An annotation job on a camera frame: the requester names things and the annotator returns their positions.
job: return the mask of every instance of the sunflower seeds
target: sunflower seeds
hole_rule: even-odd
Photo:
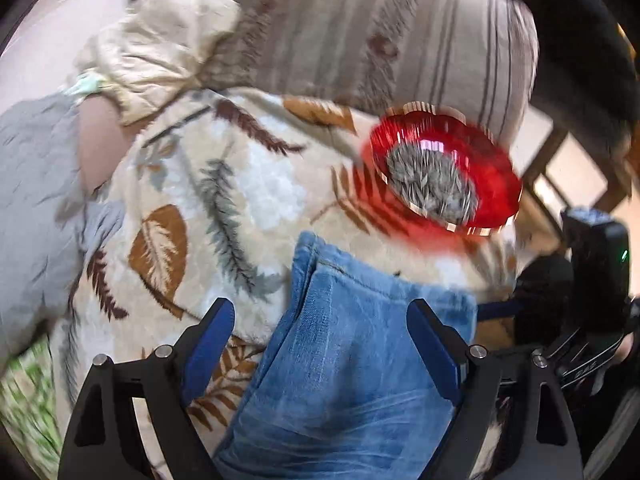
[[[466,224],[478,208],[476,187],[452,156],[423,150],[417,143],[396,144],[386,156],[389,186],[406,202],[447,222]]]

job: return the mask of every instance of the metal screw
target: metal screw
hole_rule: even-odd
[[[484,359],[486,357],[486,348],[482,345],[473,345],[469,349],[469,353],[476,359]]]
[[[534,354],[533,364],[535,364],[538,368],[546,368],[546,359],[543,358],[542,355]]]
[[[94,360],[92,361],[92,363],[94,364],[94,366],[102,366],[108,360],[109,360],[109,356],[107,354],[98,354],[96,357],[94,357]]]
[[[174,349],[169,346],[169,345],[162,345],[159,346],[158,348],[156,348],[156,357],[159,357],[161,359],[164,359],[166,357],[169,357],[171,355],[171,352],[173,352]]]

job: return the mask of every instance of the brown leaf print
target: brown leaf print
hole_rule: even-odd
[[[86,266],[86,276],[91,279],[92,287],[95,295],[100,301],[100,310],[107,315],[107,319],[111,321],[111,317],[115,319],[124,319],[129,313],[116,305],[109,285],[107,284],[105,269],[107,264],[104,261],[104,253],[98,249],[89,260]]]
[[[282,105],[296,117],[308,123],[339,126],[353,135],[358,135],[353,125],[351,109],[347,106],[340,106],[331,101],[298,97],[285,97]]]
[[[140,276],[140,280],[142,280],[142,284],[145,286],[146,290],[149,294],[151,294],[160,305],[165,310],[168,310],[172,316],[177,317],[178,319],[182,319],[184,315],[184,309],[177,306],[173,301],[169,300],[167,297],[163,296],[161,292],[158,292],[156,288],[153,288],[151,285],[147,283],[147,281]]]
[[[207,415],[204,414],[204,412],[200,407],[188,406],[186,411],[187,411],[187,414],[195,418],[200,424],[202,424],[209,431],[213,431],[213,428],[211,427],[211,424],[209,424],[209,420],[207,419]]]
[[[424,218],[418,215],[418,213],[414,213],[407,206],[397,202],[397,203],[388,203],[385,202],[389,206],[389,209],[393,211],[396,215],[398,215],[404,222],[412,223],[412,222],[423,222]]]
[[[364,190],[367,193],[367,198],[371,198],[373,197],[373,181],[368,166],[363,166],[362,176],[364,177]]]
[[[357,198],[362,197],[362,179],[360,177],[360,170],[354,164],[351,168],[351,174],[353,175],[353,190],[356,193]]]
[[[182,310],[173,303],[187,264],[187,230],[184,220],[173,204],[153,211],[142,222],[129,252],[129,265],[142,279],[146,288],[175,317]]]
[[[367,222],[377,231],[385,236],[391,236],[392,232],[399,232],[408,235],[409,231],[404,225],[405,212],[398,212],[392,207],[387,209],[384,205],[377,205],[371,199],[374,198],[373,180],[376,173],[371,168],[363,166],[361,169],[353,166],[351,171],[342,165],[338,171],[331,168],[331,185],[334,192],[335,201],[323,207],[310,220],[314,224],[332,208],[340,208],[347,218],[361,231],[370,234]],[[386,184],[381,180],[376,180],[380,197],[384,198]]]
[[[498,242],[493,239],[488,241],[495,260],[495,276],[493,285],[504,285],[507,281],[507,269],[505,258],[502,257],[502,248]]]
[[[513,246],[510,246],[510,252],[507,256],[507,276],[510,280],[516,279],[516,274],[518,270],[518,260],[516,258],[516,254],[513,250]]]
[[[363,208],[362,206],[360,206],[358,203],[356,203],[353,200],[349,200],[349,202],[353,206],[353,208],[358,213],[360,213],[361,216],[364,216],[364,218],[367,220],[367,222],[369,222],[371,225],[373,225],[373,227],[375,227],[383,235],[391,236],[391,233],[389,232],[389,230],[381,222],[379,222],[378,219],[375,216],[373,216],[369,211],[367,211],[365,208]]]
[[[369,229],[367,225],[362,221],[362,219],[347,206],[343,200],[338,200],[338,207],[342,209],[347,218],[353,222],[353,224],[360,229],[360,231],[369,234]]]
[[[383,207],[370,204],[370,208],[374,211],[374,213],[382,218],[386,223],[388,223],[393,229],[398,232],[401,232],[403,235],[408,235],[409,231],[402,224],[402,221],[395,218],[389,211],[385,210]]]
[[[350,194],[351,186],[349,185],[349,171],[344,165],[340,168],[340,185],[346,195]]]
[[[334,191],[336,200],[340,199],[340,192],[338,190],[338,174],[335,172],[335,168],[331,168],[331,189]]]
[[[220,409],[213,402],[207,399],[200,399],[198,400],[198,404],[207,410],[207,413],[213,416],[222,426],[226,428],[229,425],[228,420],[226,420],[225,416],[220,412]]]
[[[270,134],[265,130],[255,118],[239,106],[233,104],[229,99],[218,101],[215,116],[229,121],[240,128],[250,139],[259,142],[267,150],[288,156],[289,153],[301,153],[306,150],[306,146],[300,144],[289,144],[282,139]]]
[[[462,237],[462,245],[465,248],[469,261],[475,267],[480,277],[487,283],[492,282],[492,269],[482,253],[481,243],[472,238]]]
[[[385,199],[386,196],[386,184],[385,181],[382,180],[382,178],[379,176],[378,172],[376,170],[371,170],[371,173],[373,174],[373,180],[376,182],[376,187],[378,188],[378,193],[380,194],[380,198],[382,200]]]
[[[258,346],[247,344],[236,336],[229,338],[206,393],[190,405],[189,413],[194,415],[197,422],[209,431],[213,430],[215,424],[224,428],[228,426],[238,410],[239,399],[258,367],[257,358],[262,352]]]

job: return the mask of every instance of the green fabric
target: green fabric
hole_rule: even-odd
[[[75,84],[71,88],[63,90],[64,95],[75,95],[82,101],[91,94],[98,94],[102,91],[105,82],[104,76],[95,72],[83,72],[76,78]]]
[[[15,446],[43,480],[58,476],[62,438],[55,419],[49,341],[13,359],[0,381],[0,418]]]

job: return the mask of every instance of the blue towel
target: blue towel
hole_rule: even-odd
[[[418,478],[453,415],[406,328],[424,298],[469,342],[476,304],[300,235],[289,309],[214,454],[226,480]]]

